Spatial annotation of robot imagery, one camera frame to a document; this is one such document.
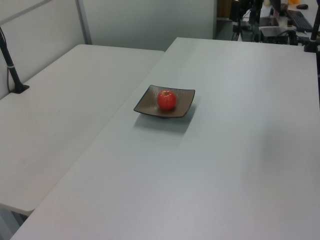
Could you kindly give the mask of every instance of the table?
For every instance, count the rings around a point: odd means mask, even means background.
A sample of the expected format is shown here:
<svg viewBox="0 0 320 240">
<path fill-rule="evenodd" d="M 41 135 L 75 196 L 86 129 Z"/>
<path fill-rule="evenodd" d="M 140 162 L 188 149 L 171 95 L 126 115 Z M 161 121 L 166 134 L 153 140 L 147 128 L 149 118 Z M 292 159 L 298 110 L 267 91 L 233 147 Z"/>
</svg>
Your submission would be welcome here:
<svg viewBox="0 0 320 240">
<path fill-rule="evenodd" d="M 78 45 L 0 101 L 0 207 L 29 215 L 163 55 Z"/>
<path fill-rule="evenodd" d="M 308 4 L 309 8 L 308 9 L 297 9 L 297 5 L 299 4 Z M 316 14 L 317 14 L 317 10 L 318 10 L 318 4 L 316 0 L 301 0 L 299 4 L 291 4 L 288 5 L 288 9 L 289 10 L 294 10 L 294 11 L 300 11 L 302 12 L 302 14 L 304 15 L 304 17 L 309 21 L 309 23 L 311 24 L 311 26 L 314 25 L 315 23 L 315 19 L 316 19 Z M 261 12 L 263 14 L 265 14 L 266 12 L 270 12 L 272 6 L 265 6 L 262 5 L 262 9 Z M 249 15 L 247 15 L 248 17 L 245 17 L 244 20 L 247 22 L 249 21 Z M 292 27 L 288 27 L 288 18 L 286 16 L 280 16 L 277 19 L 278 23 L 279 23 L 279 27 L 285 28 L 286 30 L 295 30 L 296 27 L 292 26 Z M 266 27 L 260 27 L 260 28 L 272 28 L 272 26 L 266 26 Z M 309 38 L 311 38 L 311 32 L 306 32 L 306 34 L 302 33 L 302 32 L 297 32 L 296 33 L 299 37 L 306 37 L 308 36 Z"/>
<path fill-rule="evenodd" d="M 134 112 L 150 84 L 187 115 Z M 317 84 L 303 47 L 177 38 L 12 240 L 318 239 Z"/>
</svg>

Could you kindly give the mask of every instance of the white table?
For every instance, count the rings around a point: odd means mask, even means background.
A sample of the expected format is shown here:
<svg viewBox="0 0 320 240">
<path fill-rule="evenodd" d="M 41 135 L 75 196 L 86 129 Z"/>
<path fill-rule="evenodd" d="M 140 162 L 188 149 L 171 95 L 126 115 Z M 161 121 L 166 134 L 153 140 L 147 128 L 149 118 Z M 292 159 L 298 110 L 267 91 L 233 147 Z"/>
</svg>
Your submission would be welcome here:
<svg viewBox="0 0 320 240">
<path fill-rule="evenodd" d="M 150 84 L 188 114 L 134 112 Z M 12 240 L 318 239 L 317 84 L 302 47 L 176 39 Z"/>
<path fill-rule="evenodd" d="M 78 45 L 0 101 L 0 207 L 29 215 L 163 55 Z"/>
<path fill-rule="evenodd" d="M 300 5 L 300 4 L 308 4 L 308 9 L 305 9 L 305 10 L 297 9 L 297 5 Z M 269 6 L 262 5 L 262 9 L 261 9 L 262 14 L 267 13 L 267 12 L 269 13 L 271 8 L 272 8 L 271 5 L 269 5 Z M 299 4 L 288 5 L 288 9 L 302 12 L 304 17 L 311 24 L 311 26 L 314 26 L 315 19 L 316 19 L 316 14 L 317 14 L 317 10 L 318 10 L 318 4 L 317 4 L 316 0 L 301 0 Z M 247 15 L 244 18 L 244 21 L 245 22 L 249 21 L 249 15 Z M 284 28 L 286 30 L 295 30 L 295 29 L 297 29 L 295 26 L 288 27 L 288 18 L 286 16 L 280 16 L 279 18 L 277 18 L 277 21 L 279 23 L 279 27 L 282 27 L 282 28 Z M 264 27 L 260 27 L 260 28 L 278 28 L 278 26 L 264 26 Z M 306 32 L 305 34 L 302 33 L 302 32 L 296 32 L 296 34 L 299 37 L 309 37 L 309 38 L 311 37 L 311 32 Z M 242 41 L 241 35 L 239 36 L 238 41 Z"/>
</svg>

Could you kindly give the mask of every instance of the computer monitor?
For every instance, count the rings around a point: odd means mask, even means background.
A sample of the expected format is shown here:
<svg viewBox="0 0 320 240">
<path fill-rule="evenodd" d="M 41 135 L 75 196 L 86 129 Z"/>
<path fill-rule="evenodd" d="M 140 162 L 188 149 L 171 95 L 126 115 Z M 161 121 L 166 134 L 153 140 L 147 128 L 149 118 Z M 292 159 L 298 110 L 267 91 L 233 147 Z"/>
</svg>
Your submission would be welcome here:
<svg viewBox="0 0 320 240">
<path fill-rule="evenodd" d="M 281 0 L 270 0 L 270 3 L 274 10 L 276 10 L 278 13 L 281 12 Z"/>
</svg>

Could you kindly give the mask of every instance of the computer mouse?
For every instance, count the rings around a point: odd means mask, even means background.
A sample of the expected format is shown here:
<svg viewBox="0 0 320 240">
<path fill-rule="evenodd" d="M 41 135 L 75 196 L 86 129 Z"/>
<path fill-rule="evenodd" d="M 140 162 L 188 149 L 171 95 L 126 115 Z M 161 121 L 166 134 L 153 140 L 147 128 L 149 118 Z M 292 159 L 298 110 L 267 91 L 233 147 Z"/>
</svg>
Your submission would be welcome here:
<svg viewBox="0 0 320 240">
<path fill-rule="evenodd" d="M 296 6 L 297 9 L 303 9 L 303 10 L 308 9 L 308 7 L 309 7 L 308 4 L 300 4 Z"/>
</svg>

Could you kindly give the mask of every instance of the black stand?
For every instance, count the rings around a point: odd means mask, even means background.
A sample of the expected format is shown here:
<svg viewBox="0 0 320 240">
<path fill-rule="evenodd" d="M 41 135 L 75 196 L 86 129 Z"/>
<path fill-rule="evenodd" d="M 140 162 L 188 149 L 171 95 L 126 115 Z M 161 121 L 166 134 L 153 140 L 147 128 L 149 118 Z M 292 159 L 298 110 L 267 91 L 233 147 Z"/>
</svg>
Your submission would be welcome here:
<svg viewBox="0 0 320 240">
<path fill-rule="evenodd" d="M 14 81 L 14 90 L 12 90 L 11 92 L 15 94 L 21 94 L 22 92 L 27 90 L 29 86 L 23 85 L 19 79 L 15 65 L 12 62 L 11 56 L 9 54 L 9 51 L 7 48 L 7 42 L 6 42 L 5 36 L 3 35 L 2 30 L 0 31 L 0 49 L 3 54 L 4 60 L 6 62 L 6 65 L 9 68 L 12 79 Z"/>
<path fill-rule="evenodd" d="M 312 34 L 310 42 L 304 46 L 304 51 L 308 53 L 316 53 L 318 51 L 318 43 L 316 42 L 320 24 L 320 7 L 318 6 L 318 11 L 316 12 L 315 21 L 312 29 Z"/>
</svg>

